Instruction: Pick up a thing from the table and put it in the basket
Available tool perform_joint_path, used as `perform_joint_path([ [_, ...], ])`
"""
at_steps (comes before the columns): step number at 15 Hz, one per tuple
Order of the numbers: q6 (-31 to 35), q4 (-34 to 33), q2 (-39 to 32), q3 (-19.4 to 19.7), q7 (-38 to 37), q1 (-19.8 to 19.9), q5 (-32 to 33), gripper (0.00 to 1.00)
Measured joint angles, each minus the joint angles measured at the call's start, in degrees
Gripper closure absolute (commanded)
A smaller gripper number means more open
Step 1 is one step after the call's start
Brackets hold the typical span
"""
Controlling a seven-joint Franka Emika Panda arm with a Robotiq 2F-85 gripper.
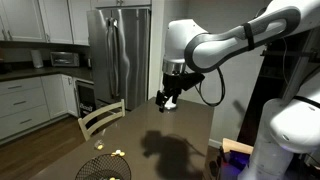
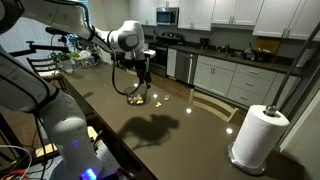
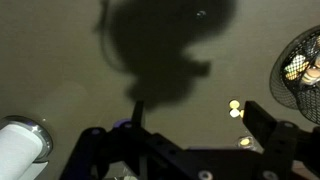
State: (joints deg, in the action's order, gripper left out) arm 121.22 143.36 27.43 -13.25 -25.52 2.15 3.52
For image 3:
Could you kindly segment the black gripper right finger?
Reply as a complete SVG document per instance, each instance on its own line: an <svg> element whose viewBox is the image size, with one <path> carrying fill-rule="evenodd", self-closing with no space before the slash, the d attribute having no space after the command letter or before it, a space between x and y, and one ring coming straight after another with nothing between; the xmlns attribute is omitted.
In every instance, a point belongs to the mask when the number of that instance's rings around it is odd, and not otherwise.
<svg viewBox="0 0 320 180"><path fill-rule="evenodd" d="M255 101L246 101L243 124L260 146L264 147L273 133L277 121Z"/></svg>

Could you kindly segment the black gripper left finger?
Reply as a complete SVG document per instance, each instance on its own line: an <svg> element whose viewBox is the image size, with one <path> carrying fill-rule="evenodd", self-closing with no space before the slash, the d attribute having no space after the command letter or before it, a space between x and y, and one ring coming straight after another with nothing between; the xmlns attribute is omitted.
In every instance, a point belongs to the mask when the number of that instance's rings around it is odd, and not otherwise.
<svg viewBox="0 0 320 180"><path fill-rule="evenodd" d="M135 103L131 116L131 123L134 127L142 127L144 122L144 102L137 101Z"/></svg>

